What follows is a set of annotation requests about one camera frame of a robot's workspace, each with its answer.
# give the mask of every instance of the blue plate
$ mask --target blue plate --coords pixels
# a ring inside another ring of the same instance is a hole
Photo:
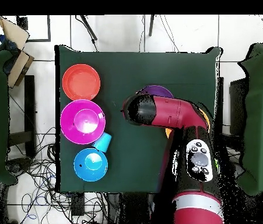
[[[74,159],[74,171],[84,181],[100,180],[106,174],[107,167],[105,154],[93,148],[80,151]]]

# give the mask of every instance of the red plate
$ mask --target red plate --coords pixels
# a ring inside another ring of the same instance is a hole
[[[100,78],[90,65],[76,64],[66,70],[62,85],[71,100],[92,100],[100,89]]]

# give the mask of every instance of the floor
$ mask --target floor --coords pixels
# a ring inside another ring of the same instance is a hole
[[[27,16],[30,39],[48,39],[47,16]],[[225,133],[230,125],[229,83],[245,77],[243,70],[237,65],[242,61],[253,43],[263,43],[263,15],[156,15],[153,35],[148,36],[150,15],[146,15],[145,46],[143,32],[143,15],[101,15],[88,16],[87,21],[98,37],[97,49],[115,52],[164,53],[174,51],[168,33],[174,35],[174,42],[180,52],[204,53],[209,47],[221,47],[220,76],[225,78],[223,124]],[[48,132],[43,145],[55,142],[55,65],[54,45],[63,44],[78,51],[95,51],[91,38],[81,22],[75,16],[50,16],[50,42],[26,43],[24,51],[35,60],[27,75],[35,76],[36,84],[36,131],[39,140]],[[24,83],[9,89],[10,95],[10,132],[24,130]],[[19,145],[24,153],[24,145]],[[12,147],[8,159],[22,157],[16,147]],[[34,181],[27,174],[19,177],[17,185],[11,186],[8,194],[8,211],[10,219],[21,222],[26,217],[29,197],[35,190]],[[86,193],[86,198],[96,197],[94,193]],[[86,210],[93,208],[93,201],[86,204]],[[48,212],[49,205],[38,202],[30,214],[37,218],[26,218],[23,224],[39,224]],[[50,210],[42,224],[70,224],[62,212]]]

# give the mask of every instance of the cardboard box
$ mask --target cardboard box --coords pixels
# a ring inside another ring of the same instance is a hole
[[[2,17],[0,17],[0,25],[3,28],[5,37],[15,42],[17,48],[22,50],[29,38],[29,33]],[[9,87],[19,86],[33,60],[34,58],[31,55],[21,51],[8,76]]]

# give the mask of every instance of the magenta plate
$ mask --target magenta plate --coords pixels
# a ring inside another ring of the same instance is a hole
[[[105,126],[106,118],[102,109],[90,100],[74,100],[61,113],[63,135],[76,144],[96,141]]]

